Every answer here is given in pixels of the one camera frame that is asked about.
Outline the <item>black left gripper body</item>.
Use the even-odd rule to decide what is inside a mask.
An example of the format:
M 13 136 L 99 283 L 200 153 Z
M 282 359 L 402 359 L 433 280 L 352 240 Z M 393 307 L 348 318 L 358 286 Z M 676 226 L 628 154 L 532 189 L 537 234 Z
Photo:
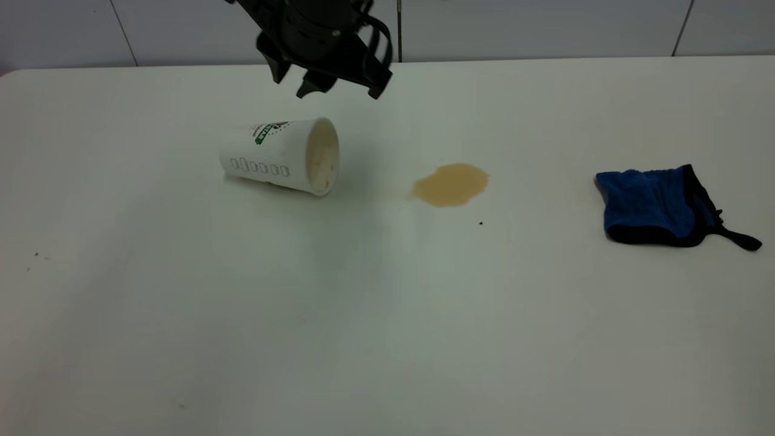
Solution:
M 260 28 L 257 51 L 368 89 L 387 88 L 394 47 L 390 29 L 371 16 L 372 1 L 238 1 Z

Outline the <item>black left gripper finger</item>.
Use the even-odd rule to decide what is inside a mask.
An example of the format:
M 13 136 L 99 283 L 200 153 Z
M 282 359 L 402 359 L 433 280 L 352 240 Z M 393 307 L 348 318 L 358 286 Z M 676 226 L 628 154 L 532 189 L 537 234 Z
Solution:
M 326 93 L 337 83 L 337 77 L 320 71 L 308 70 L 303 77 L 296 96 L 301 99 L 315 92 Z
M 292 60 L 282 54 L 269 55 L 269 69 L 276 84 L 282 83 L 283 78 L 288 74 L 292 66 Z

